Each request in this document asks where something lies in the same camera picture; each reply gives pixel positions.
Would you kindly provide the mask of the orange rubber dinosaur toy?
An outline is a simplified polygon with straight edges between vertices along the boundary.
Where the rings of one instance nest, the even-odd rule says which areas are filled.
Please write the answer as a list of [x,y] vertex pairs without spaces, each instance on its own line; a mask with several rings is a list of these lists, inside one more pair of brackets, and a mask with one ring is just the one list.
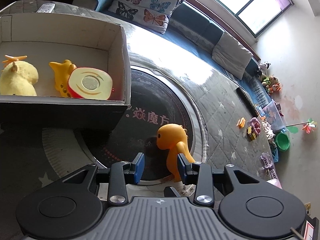
[[183,153],[190,163],[195,162],[189,152],[187,130],[178,124],[163,125],[157,131],[156,144],[160,150],[169,150],[166,161],[167,169],[174,176],[174,182],[181,181],[177,156]]

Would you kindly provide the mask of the red white round speaker toy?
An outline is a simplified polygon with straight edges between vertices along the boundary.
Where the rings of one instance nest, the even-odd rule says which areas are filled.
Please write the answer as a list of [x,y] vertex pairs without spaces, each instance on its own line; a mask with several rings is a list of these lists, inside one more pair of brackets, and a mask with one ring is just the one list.
[[79,67],[72,71],[67,85],[73,98],[107,100],[112,93],[113,80],[103,70]]

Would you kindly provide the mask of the grey quilted star tablecloth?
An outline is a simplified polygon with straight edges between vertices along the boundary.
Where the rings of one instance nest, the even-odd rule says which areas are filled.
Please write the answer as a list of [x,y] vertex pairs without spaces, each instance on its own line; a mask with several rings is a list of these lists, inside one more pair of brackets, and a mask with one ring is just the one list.
[[187,129],[194,158],[214,168],[232,163],[262,177],[260,155],[270,152],[265,135],[249,142],[236,127],[250,112],[236,92],[243,87],[254,101],[268,98],[258,80],[248,74],[236,81],[224,74],[206,53],[180,34],[164,35],[93,10],[57,3],[55,12],[121,24],[132,63],[131,105],[113,132],[92,138],[80,131],[45,128],[31,133],[1,134],[1,239],[22,236],[15,209],[27,194],[97,159],[105,166],[117,158],[145,154],[143,178],[168,176],[167,151],[156,146],[157,126],[139,124],[135,107],[164,114]]

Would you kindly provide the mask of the black round induction cooktop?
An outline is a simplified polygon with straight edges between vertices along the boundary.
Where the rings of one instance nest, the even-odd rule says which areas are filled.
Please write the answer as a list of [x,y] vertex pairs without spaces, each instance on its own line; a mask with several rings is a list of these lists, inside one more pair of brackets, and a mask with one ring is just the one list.
[[117,161],[133,161],[144,153],[145,168],[140,183],[152,185],[170,178],[166,166],[168,150],[157,147],[157,130],[168,123],[188,131],[188,146],[193,146],[193,122],[183,101],[159,78],[142,70],[131,71],[131,103],[111,132],[100,128],[96,135],[77,137],[104,167]]

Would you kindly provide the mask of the small toys on tablecloth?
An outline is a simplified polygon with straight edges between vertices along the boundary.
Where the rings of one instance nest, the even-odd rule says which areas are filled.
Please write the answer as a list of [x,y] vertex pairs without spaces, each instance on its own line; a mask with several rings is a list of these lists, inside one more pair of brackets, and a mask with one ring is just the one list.
[[[246,120],[245,118],[240,118],[236,124],[239,129],[245,128]],[[249,122],[246,129],[246,135],[249,141],[255,140],[261,133],[261,124],[259,120],[253,117]]]

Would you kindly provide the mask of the green plastic bowl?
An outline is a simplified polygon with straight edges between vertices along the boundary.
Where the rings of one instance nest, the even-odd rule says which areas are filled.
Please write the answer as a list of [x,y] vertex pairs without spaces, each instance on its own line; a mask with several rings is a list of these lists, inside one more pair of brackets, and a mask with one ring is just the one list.
[[274,142],[281,152],[285,152],[290,148],[290,140],[286,133],[278,133],[274,138]]

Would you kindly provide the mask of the clear plastic storage bin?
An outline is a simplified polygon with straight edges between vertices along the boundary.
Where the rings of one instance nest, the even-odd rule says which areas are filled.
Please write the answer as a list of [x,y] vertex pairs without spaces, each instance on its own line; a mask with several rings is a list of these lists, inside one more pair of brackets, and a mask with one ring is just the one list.
[[274,133],[280,132],[285,128],[283,120],[273,100],[263,108],[263,111],[265,113],[266,121],[271,125],[271,129]]

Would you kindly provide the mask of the yellow rubber dolphin toy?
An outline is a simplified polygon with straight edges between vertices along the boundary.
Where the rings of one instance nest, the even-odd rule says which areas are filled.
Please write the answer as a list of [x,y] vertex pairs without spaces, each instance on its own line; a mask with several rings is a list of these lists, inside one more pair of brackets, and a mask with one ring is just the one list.
[[49,66],[54,71],[55,89],[64,98],[70,98],[71,94],[68,90],[68,79],[76,69],[76,65],[70,60],[64,60],[63,63],[49,62]]

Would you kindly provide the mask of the pile of plush toys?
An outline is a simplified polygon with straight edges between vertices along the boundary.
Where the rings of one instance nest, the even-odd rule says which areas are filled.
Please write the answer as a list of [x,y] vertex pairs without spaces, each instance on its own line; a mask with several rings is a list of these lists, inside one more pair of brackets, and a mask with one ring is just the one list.
[[262,62],[259,64],[259,66],[257,66],[255,71],[256,76],[260,80],[268,95],[281,91],[279,79],[273,75],[268,76],[266,74],[266,71],[269,69],[270,65],[271,64],[268,62]]

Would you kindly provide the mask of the grey sofa cushion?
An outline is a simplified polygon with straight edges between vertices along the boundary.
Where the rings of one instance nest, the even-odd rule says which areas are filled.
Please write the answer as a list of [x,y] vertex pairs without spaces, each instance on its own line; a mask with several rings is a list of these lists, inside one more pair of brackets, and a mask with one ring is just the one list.
[[212,59],[239,80],[252,57],[253,54],[226,31],[212,51]]

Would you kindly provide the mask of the white cardboard box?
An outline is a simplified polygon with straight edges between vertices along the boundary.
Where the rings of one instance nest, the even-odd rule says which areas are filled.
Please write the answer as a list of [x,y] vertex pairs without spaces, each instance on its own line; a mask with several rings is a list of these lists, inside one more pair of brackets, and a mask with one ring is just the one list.
[[[24,56],[38,71],[37,96],[1,95],[2,129],[79,128],[113,130],[131,99],[131,70],[124,28],[82,16],[21,13],[1,17],[1,72],[5,55]],[[49,62],[70,60],[107,72],[107,100],[64,98],[55,89]]]

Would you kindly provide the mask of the colourful pinwheel toy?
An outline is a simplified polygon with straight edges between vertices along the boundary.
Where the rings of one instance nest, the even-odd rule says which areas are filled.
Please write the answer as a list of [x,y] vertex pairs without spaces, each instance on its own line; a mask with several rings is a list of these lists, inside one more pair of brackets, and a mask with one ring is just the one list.
[[312,118],[309,118],[307,121],[286,125],[286,129],[293,134],[298,133],[300,130],[304,131],[306,134],[310,134],[317,128],[317,122]]

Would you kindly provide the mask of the yellow plush chick toy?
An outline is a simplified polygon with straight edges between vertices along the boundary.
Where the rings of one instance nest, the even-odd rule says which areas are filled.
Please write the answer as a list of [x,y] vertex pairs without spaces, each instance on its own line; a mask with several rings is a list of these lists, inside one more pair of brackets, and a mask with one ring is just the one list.
[[37,96],[34,85],[39,80],[37,69],[24,56],[5,55],[2,63],[0,90],[1,95]]

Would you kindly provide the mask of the butterfly print pillow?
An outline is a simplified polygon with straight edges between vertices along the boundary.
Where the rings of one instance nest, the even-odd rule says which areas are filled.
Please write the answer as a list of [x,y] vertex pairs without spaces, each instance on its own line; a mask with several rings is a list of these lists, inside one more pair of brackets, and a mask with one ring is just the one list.
[[172,13],[185,0],[113,0],[108,10],[160,34],[167,30]]

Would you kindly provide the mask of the white remote control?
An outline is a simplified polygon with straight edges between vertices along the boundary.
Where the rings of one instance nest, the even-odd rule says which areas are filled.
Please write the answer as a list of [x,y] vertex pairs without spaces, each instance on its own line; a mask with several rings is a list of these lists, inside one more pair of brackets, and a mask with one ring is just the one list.
[[44,3],[39,7],[37,13],[52,13],[55,9],[55,3]]

